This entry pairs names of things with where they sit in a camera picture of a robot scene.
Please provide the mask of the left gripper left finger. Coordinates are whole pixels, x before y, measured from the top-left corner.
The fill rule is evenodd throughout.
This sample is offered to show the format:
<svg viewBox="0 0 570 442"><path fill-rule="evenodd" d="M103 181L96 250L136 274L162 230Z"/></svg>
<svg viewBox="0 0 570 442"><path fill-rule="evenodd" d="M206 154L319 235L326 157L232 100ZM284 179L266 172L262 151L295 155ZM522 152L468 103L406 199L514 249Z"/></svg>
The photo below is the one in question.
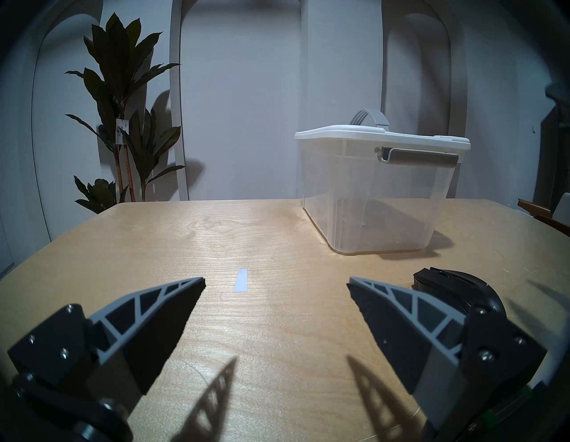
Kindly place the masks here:
<svg viewBox="0 0 570 442"><path fill-rule="evenodd" d="M128 418L206 287L194 277L130 293L89 317L69 303L7 354L7 441L133 441Z"/></svg>

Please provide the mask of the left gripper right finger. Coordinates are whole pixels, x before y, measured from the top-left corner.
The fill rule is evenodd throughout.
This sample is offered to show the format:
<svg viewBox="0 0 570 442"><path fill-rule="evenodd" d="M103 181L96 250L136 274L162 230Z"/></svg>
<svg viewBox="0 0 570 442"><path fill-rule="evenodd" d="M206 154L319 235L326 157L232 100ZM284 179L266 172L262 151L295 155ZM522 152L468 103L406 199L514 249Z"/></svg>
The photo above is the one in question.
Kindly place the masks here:
<svg viewBox="0 0 570 442"><path fill-rule="evenodd" d="M476 441L530 405L546 349L474 276L415 276L412 289L350 277L350 296L426 416L421 441Z"/></svg>

